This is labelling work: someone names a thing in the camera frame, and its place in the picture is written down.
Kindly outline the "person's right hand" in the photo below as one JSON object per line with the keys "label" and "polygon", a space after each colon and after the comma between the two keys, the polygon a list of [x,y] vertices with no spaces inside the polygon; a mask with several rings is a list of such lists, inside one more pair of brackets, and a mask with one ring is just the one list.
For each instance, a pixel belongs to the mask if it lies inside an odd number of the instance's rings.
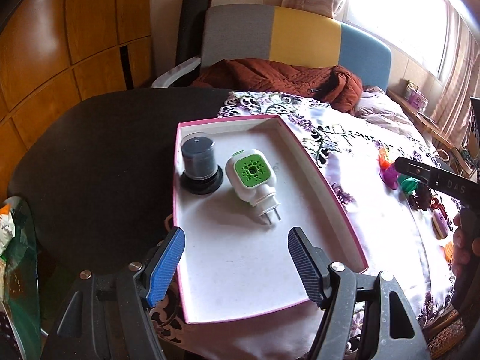
{"label": "person's right hand", "polygon": [[452,272],[460,278],[463,268],[470,262],[471,257],[480,256],[480,239],[477,237],[471,242],[465,240],[465,232],[461,226],[461,213],[453,219],[456,230],[453,234]]}

